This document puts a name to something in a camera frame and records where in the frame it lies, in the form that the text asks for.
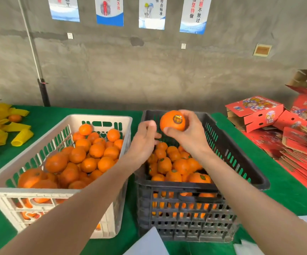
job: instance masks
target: concrete wall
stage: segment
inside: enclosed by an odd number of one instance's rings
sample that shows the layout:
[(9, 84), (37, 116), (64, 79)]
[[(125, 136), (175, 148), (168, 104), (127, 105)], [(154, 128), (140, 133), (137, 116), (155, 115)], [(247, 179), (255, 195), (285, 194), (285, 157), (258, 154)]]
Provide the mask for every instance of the concrete wall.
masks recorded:
[[(284, 84), (307, 69), (307, 0), (212, 0), (204, 35), (179, 32), (183, 0), (167, 1), (164, 31), (138, 28), (139, 0), (124, 0), (124, 27), (97, 25), (94, 0), (78, 0), (80, 23), (52, 20), (47, 0), (22, 1), (53, 106), (213, 112), (254, 95), (288, 104), (296, 94)], [(273, 45), (268, 58), (252, 56), (257, 43)], [(42, 105), (36, 78), (18, 2), (0, 0), (0, 99)]]

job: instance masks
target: poster with chinese text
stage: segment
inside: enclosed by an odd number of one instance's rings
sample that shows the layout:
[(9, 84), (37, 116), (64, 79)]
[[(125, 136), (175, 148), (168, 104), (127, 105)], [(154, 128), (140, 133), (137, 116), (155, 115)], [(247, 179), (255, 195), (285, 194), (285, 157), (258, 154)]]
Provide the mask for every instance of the poster with chinese text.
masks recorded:
[(164, 30), (166, 0), (139, 0), (139, 28)]
[(184, 0), (180, 32), (204, 34), (211, 0)]
[(53, 20), (80, 22), (77, 0), (48, 0)]
[(97, 24), (124, 26), (123, 0), (95, 0)]

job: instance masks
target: person's left arm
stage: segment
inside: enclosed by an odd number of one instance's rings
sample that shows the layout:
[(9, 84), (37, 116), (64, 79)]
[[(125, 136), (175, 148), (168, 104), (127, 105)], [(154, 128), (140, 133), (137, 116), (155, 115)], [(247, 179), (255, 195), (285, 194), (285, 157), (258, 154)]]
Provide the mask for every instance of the person's left arm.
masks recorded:
[(142, 122), (128, 152), (79, 193), (15, 236), (0, 255), (79, 255), (126, 179), (150, 156), (160, 134), (154, 121)]

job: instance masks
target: dark patch on wall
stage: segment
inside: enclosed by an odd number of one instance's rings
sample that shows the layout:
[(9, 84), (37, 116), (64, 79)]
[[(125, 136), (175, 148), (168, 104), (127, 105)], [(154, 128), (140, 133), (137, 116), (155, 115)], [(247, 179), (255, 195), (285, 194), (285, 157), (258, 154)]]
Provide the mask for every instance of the dark patch on wall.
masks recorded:
[(133, 47), (142, 47), (144, 45), (144, 41), (139, 37), (131, 37), (130, 41)]
[[(56, 39), (56, 40), (67, 40), (66, 34), (57, 34), (50, 32), (30, 32), (32, 38), (43, 38), (43, 39)], [(27, 32), (25, 30), (19, 31), (14, 29), (0, 29), (0, 36), (19, 36), (27, 38)]]

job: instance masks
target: person's right arm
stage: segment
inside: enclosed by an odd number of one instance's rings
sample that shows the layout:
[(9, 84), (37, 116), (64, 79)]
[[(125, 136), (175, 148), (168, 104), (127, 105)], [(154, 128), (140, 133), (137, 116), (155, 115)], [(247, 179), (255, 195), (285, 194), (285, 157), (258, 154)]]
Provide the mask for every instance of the person's right arm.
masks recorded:
[(181, 110), (187, 130), (165, 128), (208, 172), (211, 179), (265, 255), (307, 255), (307, 223), (249, 184), (209, 147), (194, 112)]

